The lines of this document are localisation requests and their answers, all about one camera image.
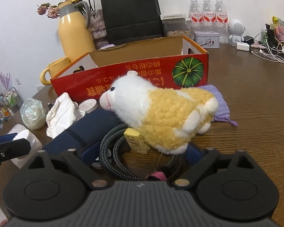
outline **crumpled white tissue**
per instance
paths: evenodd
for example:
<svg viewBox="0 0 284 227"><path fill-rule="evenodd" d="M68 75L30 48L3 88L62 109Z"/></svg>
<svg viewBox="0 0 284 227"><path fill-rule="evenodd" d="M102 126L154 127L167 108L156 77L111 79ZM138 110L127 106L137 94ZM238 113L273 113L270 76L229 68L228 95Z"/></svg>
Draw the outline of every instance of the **crumpled white tissue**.
<svg viewBox="0 0 284 227"><path fill-rule="evenodd" d="M69 95L64 92L59 96L46 115L46 135L55 138L76 122L75 105Z"/></svg>
<svg viewBox="0 0 284 227"><path fill-rule="evenodd" d="M13 139L18 140L24 138L30 143L30 152L28 155L24 155L18 158L11 159L11 161L21 168L38 150L42 149L41 142L35 137L33 133L31 133L28 129L24 129L20 131Z"/></svg>

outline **red cardboard box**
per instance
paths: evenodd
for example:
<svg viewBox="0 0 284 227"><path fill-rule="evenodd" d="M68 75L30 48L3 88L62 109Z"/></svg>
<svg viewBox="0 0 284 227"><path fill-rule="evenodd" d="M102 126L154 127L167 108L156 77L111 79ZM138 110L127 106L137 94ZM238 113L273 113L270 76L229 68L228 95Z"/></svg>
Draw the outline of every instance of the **red cardboard box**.
<svg viewBox="0 0 284 227"><path fill-rule="evenodd" d="M58 96L67 92L73 101L82 102L99 99L128 70L162 88L206 85L208 52L185 36L142 40L85 54L51 82Z"/></svg>

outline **white wall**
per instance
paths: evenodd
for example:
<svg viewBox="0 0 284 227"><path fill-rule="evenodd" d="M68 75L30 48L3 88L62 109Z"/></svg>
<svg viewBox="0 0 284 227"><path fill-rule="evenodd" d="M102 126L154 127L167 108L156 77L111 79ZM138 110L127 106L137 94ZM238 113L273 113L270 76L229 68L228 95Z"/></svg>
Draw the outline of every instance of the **white wall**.
<svg viewBox="0 0 284 227"><path fill-rule="evenodd" d="M284 20L284 0L223 1L229 18L245 23L245 35L255 36L265 23L271 22L273 15ZM64 56L57 32L58 19L36 12L36 4L44 2L57 4L59 0L0 0L0 71L11 73L13 85L24 99L37 92L40 72ZM159 3L162 14L187 13L190 0L159 0ZM96 0L96 8L101 8L100 0Z"/></svg>

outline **plastic water bottle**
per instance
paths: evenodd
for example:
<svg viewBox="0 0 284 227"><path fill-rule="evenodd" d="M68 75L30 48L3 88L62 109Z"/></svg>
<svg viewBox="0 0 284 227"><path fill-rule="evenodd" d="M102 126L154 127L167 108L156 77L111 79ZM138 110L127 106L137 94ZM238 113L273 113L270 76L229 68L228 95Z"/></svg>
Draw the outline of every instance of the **plastic water bottle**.
<svg viewBox="0 0 284 227"><path fill-rule="evenodd" d="M217 22L216 22L216 32L221 33L220 35L220 43L227 44L228 43L228 17L227 11L223 5L223 0L216 0L216 14L217 14Z"/></svg>
<svg viewBox="0 0 284 227"><path fill-rule="evenodd" d="M193 40L194 32L202 30L203 12L198 4L198 0L190 0L189 6L190 17L190 38Z"/></svg>
<svg viewBox="0 0 284 227"><path fill-rule="evenodd" d="M203 27L205 31L215 31L216 12L211 5L211 0L203 0Z"/></svg>

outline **brown wood tabletop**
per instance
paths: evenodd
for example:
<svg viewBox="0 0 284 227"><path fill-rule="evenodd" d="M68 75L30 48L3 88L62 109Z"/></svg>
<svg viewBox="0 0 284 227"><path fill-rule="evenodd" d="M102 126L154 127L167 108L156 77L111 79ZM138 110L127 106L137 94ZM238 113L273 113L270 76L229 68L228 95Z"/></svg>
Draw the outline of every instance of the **brown wood tabletop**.
<svg viewBox="0 0 284 227"><path fill-rule="evenodd" d="M222 153L245 149L278 187L280 200L273 219L284 227L284 63L269 62L230 45L208 51L208 84L222 93L231 119L239 126L212 123L210 130L197 136L194 142L202 148L215 147ZM46 108L56 97L51 86L34 96ZM19 112L5 124L0 135L17 123L22 124ZM32 131L43 145L51 141L45 130L46 127ZM152 173L157 165L169 159L153 149L148 155L130 152L123 158L126 166L139 176ZM11 161L0 166L0 207L5 214L2 192L16 171L18 168Z"/></svg>

